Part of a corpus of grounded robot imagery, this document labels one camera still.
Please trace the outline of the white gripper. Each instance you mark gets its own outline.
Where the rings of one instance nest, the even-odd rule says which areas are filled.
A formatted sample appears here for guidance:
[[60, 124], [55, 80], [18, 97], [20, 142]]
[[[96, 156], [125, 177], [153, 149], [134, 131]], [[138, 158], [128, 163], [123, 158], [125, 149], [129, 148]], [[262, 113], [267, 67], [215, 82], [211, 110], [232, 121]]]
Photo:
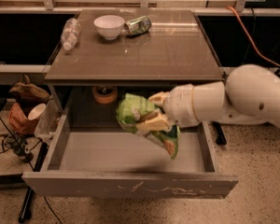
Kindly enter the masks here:
[[169, 120], [180, 128], [197, 126], [200, 122], [195, 117], [192, 105], [193, 89], [194, 86], [188, 84], [177, 86], [170, 92], [160, 91], [151, 95], [148, 100], [163, 107], [167, 116], [156, 109], [142, 116], [136, 128], [141, 131], [169, 131], [172, 127]]

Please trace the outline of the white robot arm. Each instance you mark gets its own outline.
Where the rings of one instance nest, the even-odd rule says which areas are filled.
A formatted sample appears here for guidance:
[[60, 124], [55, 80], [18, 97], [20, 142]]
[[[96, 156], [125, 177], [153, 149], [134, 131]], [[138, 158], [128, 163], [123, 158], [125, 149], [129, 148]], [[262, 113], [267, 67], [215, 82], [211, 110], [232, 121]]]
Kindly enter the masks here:
[[181, 85], [149, 101], [160, 106], [136, 124], [143, 131], [188, 128], [204, 121], [253, 125], [269, 122], [280, 129], [280, 77], [254, 64], [233, 69], [226, 81]]

